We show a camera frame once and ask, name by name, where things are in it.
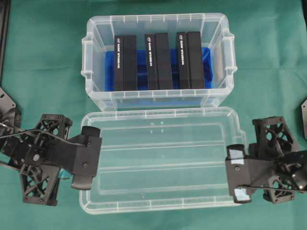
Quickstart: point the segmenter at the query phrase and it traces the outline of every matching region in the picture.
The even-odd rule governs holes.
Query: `black cable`
[[[67,140],[65,140],[65,139],[63,139],[63,138],[60,138],[60,137],[58,137],[58,136],[56,136],[56,135],[54,135],[54,134],[52,134],[52,133],[48,133],[48,132],[46,132],[46,131],[43,131],[43,130],[40,130],[40,129],[35,129],[35,128],[29,129],[29,130],[25,130],[25,131],[22,131],[22,132],[18,132],[18,133],[13,133],[13,134],[1,136],[0,139],[2,139],[2,138],[10,138],[10,137],[14,137],[14,136],[21,135],[21,134],[31,133],[31,132],[43,133],[43,134],[49,135],[49,136],[51,136],[51,137],[53,137],[53,138],[59,139],[59,140],[65,142],[65,143],[67,143],[67,144],[85,147],[84,144],[72,143],[72,142],[69,142],[69,141],[67,141]]]
[[[249,186],[242,185],[242,188],[255,188],[255,189],[263,189],[263,190],[275,190],[275,191],[284,191],[284,192],[305,192],[304,190],[296,190],[296,189],[286,189],[286,188],[270,188],[270,187],[259,187],[259,186]]]

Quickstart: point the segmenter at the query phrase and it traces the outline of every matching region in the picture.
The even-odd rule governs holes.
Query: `black box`
[[[191,89],[189,51],[186,32],[178,32],[176,36],[179,81],[181,89]]]
[[[204,89],[205,78],[201,55],[201,33],[187,32],[192,89]]]
[[[124,40],[123,36],[114,36],[114,90],[124,90]]]
[[[145,34],[147,82],[149,90],[158,90],[157,54],[154,34]]]
[[[136,36],[124,36],[124,91],[138,90]]]
[[[173,78],[168,44],[168,33],[155,34],[158,79],[160,90],[172,90]]]

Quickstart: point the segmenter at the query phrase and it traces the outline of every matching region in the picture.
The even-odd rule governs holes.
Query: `clear plastic storage box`
[[[106,53],[114,51],[114,35],[137,35],[137,49],[145,49],[145,33],[169,33],[170,49],[176,32],[200,31],[202,47],[210,49],[212,86],[198,90],[107,90]],[[234,87],[237,70],[234,35],[220,13],[97,16],[88,21],[82,39],[85,90],[102,111],[133,108],[217,107]]]
[[[101,129],[92,190],[80,192],[90,214],[235,206],[225,171],[226,146],[245,144],[227,107],[90,113]]]

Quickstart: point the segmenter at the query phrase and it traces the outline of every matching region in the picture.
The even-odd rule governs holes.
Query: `green table surface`
[[[222,103],[234,108],[255,141],[253,118],[283,115],[299,143],[303,138],[300,104],[307,97],[307,34],[301,0],[13,0],[2,87],[22,111],[22,128],[42,113],[74,121],[98,108],[80,75],[81,39],[86,22],[97,15],[221,12],[236,36],[235,88]],[[92,216],[79,205],[71,181],[60,183],[58,206],[22,203],[16,172],[0,168],[0,229],[305,229],[307,195],[272,205],[262,199],[239,207],[200,208]]]

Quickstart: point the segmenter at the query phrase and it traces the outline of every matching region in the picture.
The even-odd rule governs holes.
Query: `bolt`
[[[33,160],[34,160],[34,161],[38,161],[38,160],[39,160],[39,155],[38,155],[38,154],[35,154],[34,157],[33,157]]]

